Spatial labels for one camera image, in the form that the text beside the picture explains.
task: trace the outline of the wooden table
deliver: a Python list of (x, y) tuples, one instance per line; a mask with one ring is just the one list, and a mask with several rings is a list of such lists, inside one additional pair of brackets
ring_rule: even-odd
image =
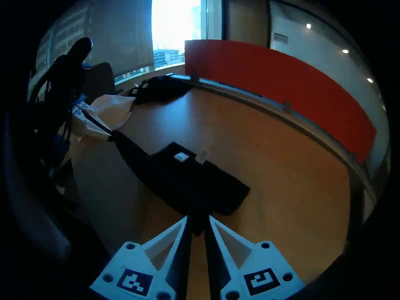
[[(207, 149), (209, 161), (251, 188), (233, 215), (214, 217), (251, 242), (272, 241), (304, 283), (317, 277), (342, 252), (350, 211), (346, 167), (284, 122), (232, 99), (194, 88), (168, 104), (135, 106), (121, 131), (150, 154), (171, 142), (195, 153)], [(91, 138), (79, 144), (72, 147), (74, 173), (79, 192), (86, 190), (81, 194), (82, 203), (89, 216), (97, 220), (92, 223), (100, 239), (113, 239), (114, 245), (120, 245), (135, 232), (131, 239), (143, 243), (183, 217), (126, 169), (115, 145)], [(118, 182), (112, 182), (115, 189), (125, 189), (119, 181), (131, 182), (127, 198), (102, 198), (95, 204), (88, 196), (88, 185), (94, 183), (85, 183), (79, 166), (96, 148), (102, 150), (85, 166), (94, 168), (84, 171), (97, 174), (92, 188), (98, 189), (101, 182), (110, 184), (106, 182), (107, 174), (99, 174), (108, 170), (119, 174)], [(108, 167), (99, 170), (104, 164)], [(137, 204), (138, 212), (139, 208), (132, 204), (135, 200), (147, 206)], [(100, 211), (99, 202), (106, 202)], [(140, 229), (132, 219), (140, 223)], [(106, 236), (111, 231), (104, 228), (110, 226), (126, 234)], [(203, 236), (193, 236), (187, 298), (209, 299)]]

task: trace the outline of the sky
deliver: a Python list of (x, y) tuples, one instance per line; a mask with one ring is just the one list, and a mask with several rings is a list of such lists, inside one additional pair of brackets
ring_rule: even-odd
[(153, 49), (185, 49), (185, 40), (193, 38), (192, 8), (201, 0), (152, 0), (151, 32)]

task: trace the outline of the orange partition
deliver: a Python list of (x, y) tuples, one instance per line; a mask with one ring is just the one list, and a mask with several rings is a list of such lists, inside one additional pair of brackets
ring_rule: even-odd
[(284, 53), (230, 40), (187, 40), (185, 72), (284, 104), (311, 120), (361, 164), (376, 130), (356, 100), (313, 66)]

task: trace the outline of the roller blind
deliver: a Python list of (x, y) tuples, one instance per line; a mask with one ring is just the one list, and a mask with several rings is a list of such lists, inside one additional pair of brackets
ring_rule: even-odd
[(78, 1), (43, 37), (36, 56), (37, 75), (82, 37), (93, 40), (86, 62), (107, 62), (114, 76), (153, 65), (152, 0)]

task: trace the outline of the black fabric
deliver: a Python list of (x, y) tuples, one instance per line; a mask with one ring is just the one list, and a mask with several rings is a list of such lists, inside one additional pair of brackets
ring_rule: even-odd
[(192, 86), (187, 82), (167, 75), (144, 80), (139, 87), (130, 90), (129, 95), (136, 97), (135, 105), (149, 102), (169, 102), (185, 95)]
[[(171, 143), (153, 155), (119, 131), (112, 133), (122, 158), (136, 176), (164, 202), (183, 215), (193, 218), (193, 233), (200, 235), (212, 212), (233, 213), (250, 188), (210, 162), (201, 165), (195, 154)], [(181, 163), (174, 155), (184, 152), (189, 158)]]
[[(179, 162), (174, 156), (180, 152), (185, 153), (189, 158), (184, 162)], [(248, 186), (215, 164), (209, 161), (205, 161), (204, 164), (198, 163), (195, 160), (195, 153), (175, 142), (151, 157), (182, 185), (200, 192), (204, 196), (201, 201), (206, 203), (210, 212), (217, 212), (224, 216), (231, 215), (250, 191)]]

